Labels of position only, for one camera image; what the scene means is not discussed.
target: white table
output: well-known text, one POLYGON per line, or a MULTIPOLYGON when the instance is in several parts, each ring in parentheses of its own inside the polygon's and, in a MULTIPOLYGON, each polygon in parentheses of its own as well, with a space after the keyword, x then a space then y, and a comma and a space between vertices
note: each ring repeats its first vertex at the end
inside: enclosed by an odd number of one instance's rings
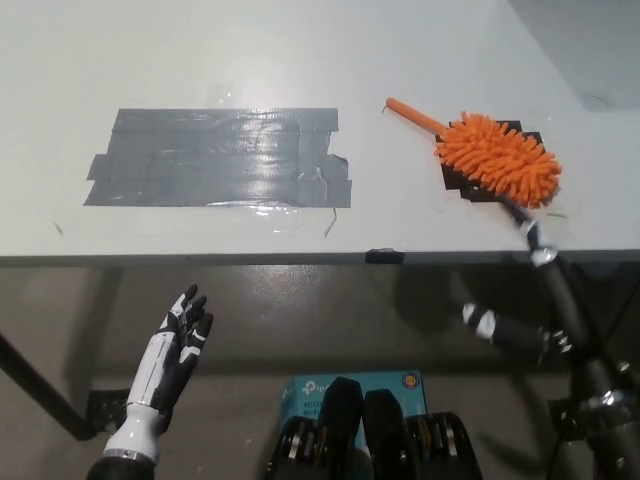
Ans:
POLYGON ((441 121, 518 119, 564 167, 537 213, 573 258, 640 255, 640 3, 114 0, 0 5, 3 265, 483 261, 523 252, 494 204, 446 191, 441 121), (120 108, 337 107, 340 209, 85 207, 120 108))

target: robotic arm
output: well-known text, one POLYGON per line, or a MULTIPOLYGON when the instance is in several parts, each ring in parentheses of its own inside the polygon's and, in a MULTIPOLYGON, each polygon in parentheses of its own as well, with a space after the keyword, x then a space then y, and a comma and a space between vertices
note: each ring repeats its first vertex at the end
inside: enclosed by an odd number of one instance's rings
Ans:
POLYGON ((109 439, 87 480, 152 480, 159 459, 157 440, 171 422, 213 324, 206 297, 193 300, 192 285, 173 304, 151 337, 138 367, 127 419, 109 439))

